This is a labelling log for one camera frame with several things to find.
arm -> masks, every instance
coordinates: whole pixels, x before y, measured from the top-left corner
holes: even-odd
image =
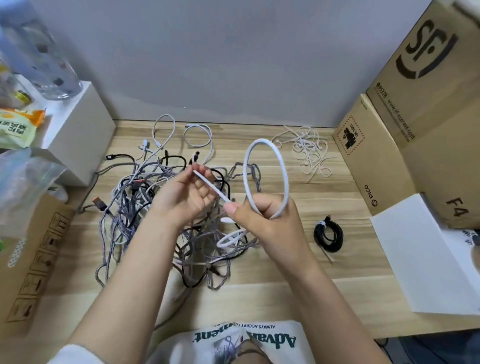
[[[255,213],[248,200],[243,205],[225,204],[224,209],[260,239],[286,278],[316,362],[389,363],[313,255],[293,200],[281,217],[268,220],[278,210],[282,197],[256,194],[253,199],[264,216]]]
[[[215,199],[193,169],[213,179],[210,170],[193,164],[161,188],[70,344],[83,346],[106,363],[143,362],[180,230]]]

white paper box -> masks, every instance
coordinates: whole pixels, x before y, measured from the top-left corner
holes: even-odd
[[[471,231],[439,225],[421,194],[370,220],[412,311],[480,315]]]
[[[67,186],[88,186],[94,171],[105,159],[115,123],[91,82],[82,81],[77,96],[63,100],[45,100],[28,82],[22,80],[35,99],[29,109],[46,109],[46,120],[31,145],[32,155],[63,164],[68,170],[58,182]]]

wooden tabletop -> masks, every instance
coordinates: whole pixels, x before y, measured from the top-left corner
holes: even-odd
[[[144,139],[151,142],[152,122],[119,121],[108,154],[141,155],[138,146]],[[281,126],[211,124],[214,138],[214,156],[209,165],[231,167],[243,161],[248,145],[257,138],[271,139],[284,131]],[[158,123],[156,137],[163,142],[171,132],[170,122]],[[177,129],[166,149],[170,154],[181,154],[190,159],[197,150],[182,141],[184,123]],[[411,312],[400,286],[370,223],[370,213],[333,139],[333,129],[317,129],[328,141],[328,157],[324,165],[332,170],[328,178],[316,175],[309,183],[305,167],[294,158],[291,145],[280,151],[288,170],[290,196],[295,200],[310,245],[323,268],[339,287],[355,313],[372,337],[384,338],[451,331],[480,327],[479,317],[417,314]],[[188,132],[193,144],[206,141],[199,129]],[[209,148],[200,149],[200,160]],[[263,192],[283,192],[281,171],[274,153],[267,146],[258,146],[250,162],[257,163],[262,172]],[[131,173],[131,166],[117,167],[100,177],[91,198],[100,196],[110,201],[111,190],[119,179]],[[231,183],[232,197],[245,197],[241,179]],[[319,220],[330,215],[343,229],[342,249],[332,254],[330,263],[315,244],[312,233]],[[45,363],[67,340],[92,301],[100,291],[94,280],[94,271],[101,261],[101,243],[98,235],[99,211],[90,209],[77,216],[63,242],[47,291],[42,298],[33,326],[24,339],[0,342],[2,363]],[[160,340],[174,333],[237,321],[276,321],[295,319],[295,308],[288,285],[262,248],[249,249],[232,262],[231,278],[218,291],[198,287],[186,305],[156,334]],[[181,291],[179,274],[170,274],[164,303],[158,322],[165,318]]]

wall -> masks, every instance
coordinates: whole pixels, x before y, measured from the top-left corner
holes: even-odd
[[[428,0],[32,0],[115,119],[336,126]]]

hand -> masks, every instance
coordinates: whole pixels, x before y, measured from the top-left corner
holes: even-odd
[[[178,230],[200,215],[215,200],[216,193],[193,170],[211,182],[215,180],[210,169],[193,163],[160,189],[153,199],[149,214],[154,212]]]
[[[236,223],[259,239],[268,256],[286,278],[301,277],[310,267],[318,266],[308,245],[295,202],[289,198],[282,215],[268,220],[279,209],[283,196],[254,194],[253,200],[263,216],[252,210],[248,199],[245,199],[243,205],[230,202],[224,204],[223,208]]]

